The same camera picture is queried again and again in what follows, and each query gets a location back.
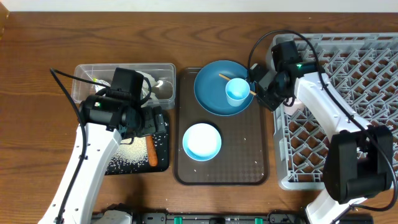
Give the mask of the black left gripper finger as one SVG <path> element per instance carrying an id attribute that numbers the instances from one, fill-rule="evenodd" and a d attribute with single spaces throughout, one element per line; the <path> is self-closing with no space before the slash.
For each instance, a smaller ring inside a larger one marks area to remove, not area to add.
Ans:
<path id="1" fill-rule="evenodd" d="M 155 133 L 154 112 L 151 107 L 143 108 L 144 115 L 144 129 L 143 136 L 153 135 Z"/>
<path id="2" fill-rule="evenodd" d="M 165 121 L 163 110 L 161 106 L 154 107 L 154 120 L 155 120 L 155 128 L 156 134 L 166 132 Z"/>

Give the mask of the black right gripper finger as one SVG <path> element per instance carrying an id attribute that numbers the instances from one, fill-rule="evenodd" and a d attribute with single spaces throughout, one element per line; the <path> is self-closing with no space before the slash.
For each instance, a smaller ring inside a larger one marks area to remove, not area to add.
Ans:
<path id="1" fill-rule="evenodd" d="M 255 63 L 249 69 L 250 82 L 256 82 L 258 84 L 267 83 L 267 68 L 261 64 Z"/>
<path id="2" fill-rule="evenodd" d="M 267 108 L 269 111 L 275 111 L 282 103 L 282 101 L 278 99 L 278 97 L 268 92 L 257 93 L 256 99 L 261 106 Z"/>

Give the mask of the pink plastic cup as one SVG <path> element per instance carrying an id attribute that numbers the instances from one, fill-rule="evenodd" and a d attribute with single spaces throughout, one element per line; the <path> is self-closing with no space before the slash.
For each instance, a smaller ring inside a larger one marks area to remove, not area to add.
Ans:
<path id="1" fill-rule="evenodd" d="M 298 99 L 288 98 L 284 101 L 284 113 L 287 115 L 293 115 L 297 111 L 303 111 L 305 105 Z"/>

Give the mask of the orange carrot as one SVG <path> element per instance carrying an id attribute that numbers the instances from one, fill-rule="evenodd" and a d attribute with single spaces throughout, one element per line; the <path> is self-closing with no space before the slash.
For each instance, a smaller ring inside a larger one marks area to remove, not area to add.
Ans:
<path id="1" fill-rule="evenodd" d="M 146 136 L 146 146 L 149 165 L 151 167 L 156 167 L 158 165 L 158 158 L 152 136 Z"/>

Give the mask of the pile of white rice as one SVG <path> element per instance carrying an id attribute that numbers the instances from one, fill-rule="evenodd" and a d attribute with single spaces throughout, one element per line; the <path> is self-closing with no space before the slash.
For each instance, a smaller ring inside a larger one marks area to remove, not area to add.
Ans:
<path id="1" fill-rule="evenodd" d="M 114 158 L 123 164 L 142 165 L 148 161 L 146 142 L 136 140 L 132 144 L 121 144 Z"/>

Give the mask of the wooden chopstick diagonal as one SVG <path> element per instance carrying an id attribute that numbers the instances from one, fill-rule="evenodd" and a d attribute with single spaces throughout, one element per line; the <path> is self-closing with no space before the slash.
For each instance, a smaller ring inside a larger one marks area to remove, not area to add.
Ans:
<path id="1" fill-rule="evenodd" d="M 227 76 L 225 76 L 225 75 L 223 75 L 223 74 L 221 74 L 221 73 L 219 73 L 218 75 L 219 75 L 221 78 L 224 78 L 224 79 L 227 80 L 227 81 L 230 81 L 230 80 L 231 80 L 229 77 L 227 77 Z M 253 96 L 256 96 L 256 95 L 257 95 L 257 93 L 254 92 L 254 91 L 252 91 L 250 88 L 249 88 L 249 90 L 250 90 L 250 94 L 252 94 Z"/>

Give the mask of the light blue bowl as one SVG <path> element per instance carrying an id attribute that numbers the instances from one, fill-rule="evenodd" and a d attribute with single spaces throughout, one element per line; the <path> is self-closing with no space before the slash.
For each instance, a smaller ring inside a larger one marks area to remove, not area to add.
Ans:
<path id="1" fill-rule="evenodd" d="M 194 161 L 205 162 L 214 158 L 221 150 L 220 132 L 207 123 L 190 126 L 182 138 L 186 155 Z"/>

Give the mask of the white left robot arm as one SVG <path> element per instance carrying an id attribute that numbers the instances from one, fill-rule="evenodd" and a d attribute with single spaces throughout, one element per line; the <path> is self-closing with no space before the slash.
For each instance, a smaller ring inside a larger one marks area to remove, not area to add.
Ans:
<path id="1" fill-rule="evenodd" d="M 125 138 L 165 132 L 161 106 L 90 95 L 78 110 L 80 122 L 71 158 L 41 223 L 89 223 L 108 164 Z"/>

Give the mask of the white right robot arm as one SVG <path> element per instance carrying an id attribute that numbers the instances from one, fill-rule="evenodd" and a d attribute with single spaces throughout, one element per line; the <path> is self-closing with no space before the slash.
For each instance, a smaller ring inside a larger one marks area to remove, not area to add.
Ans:
<path id="1" fill-rule="evenodd" d="M 329 84 L 328 75 L 316 62 L 281 60 L 275 70 L 258 64 L 248 68 L 250 82 L 257 85 L 256 97 L 274 111 L 285 100 L 301 101 L 330 142 L 323 167 L 324 190 L 305 209 L 309 223 L 336 223 L 354 208 L 380 192 L 394 189 L 397 179 L 392 166 L 392 133 L 386 126 L 373 126 L 356 114 Z"/>

